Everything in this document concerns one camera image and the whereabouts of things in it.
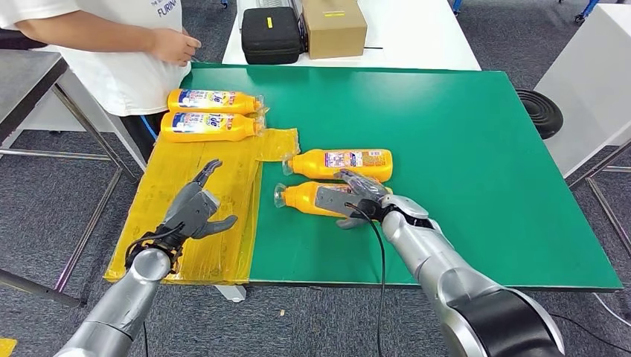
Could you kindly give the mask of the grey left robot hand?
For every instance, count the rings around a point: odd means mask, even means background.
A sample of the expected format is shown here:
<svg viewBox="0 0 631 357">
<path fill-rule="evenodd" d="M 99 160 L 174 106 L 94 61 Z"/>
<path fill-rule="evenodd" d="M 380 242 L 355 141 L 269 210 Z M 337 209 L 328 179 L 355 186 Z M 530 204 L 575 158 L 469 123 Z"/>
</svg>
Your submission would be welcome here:
<svg viewBox="0 0 631 357">
<path fill-rule="evenodd" d="M 177 194 L 159 227 L 183 235 L 185 238 L 202 239 L 227 231 L 238 217 L 230 215 L 220 221 L 210 221 L 219 210 L 220 201 L 204 188 L 210 175 L 222 165 L 218 158 L 210 160 Z"/>
</svg>

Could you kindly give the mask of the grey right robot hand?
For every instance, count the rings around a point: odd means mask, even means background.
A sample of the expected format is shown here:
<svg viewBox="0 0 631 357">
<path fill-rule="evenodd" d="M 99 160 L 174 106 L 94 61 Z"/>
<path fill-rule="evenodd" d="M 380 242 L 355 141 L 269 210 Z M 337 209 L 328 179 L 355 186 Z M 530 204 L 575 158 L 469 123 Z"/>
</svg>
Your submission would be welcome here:
<svg viewBox="0 0 631 357">
<path fill-rule="evenodd" d="M 342 208 L 346 218 L 337 220 L 336 225 L 343 230 L 356 228 L 368 222 L 353 207 L 371 216 L 370 210 L 380 203 L 382 197 L 391 193 L 376 179 L 349 169 L 341 169 L 334 174 L 334 178 L 344 181 L 350 188 L 350 193 L 346 193 L 342 199 L 339 199 L 339 207 Z"/>
</svg>

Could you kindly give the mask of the person's right hand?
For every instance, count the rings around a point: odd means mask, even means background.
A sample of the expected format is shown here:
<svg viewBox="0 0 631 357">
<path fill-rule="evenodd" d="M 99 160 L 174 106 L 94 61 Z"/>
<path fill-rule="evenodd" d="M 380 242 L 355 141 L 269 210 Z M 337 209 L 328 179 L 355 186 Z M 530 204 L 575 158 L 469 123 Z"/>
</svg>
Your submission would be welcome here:
<svg viewBox="0 0 631 357">
<path fill-rule="evenodd" d="M 185 67 L 202 43 L 186 32 L 159 28 L 151 30 L 152 41 L 147 50 L 158 60 Z"/>
</svg>

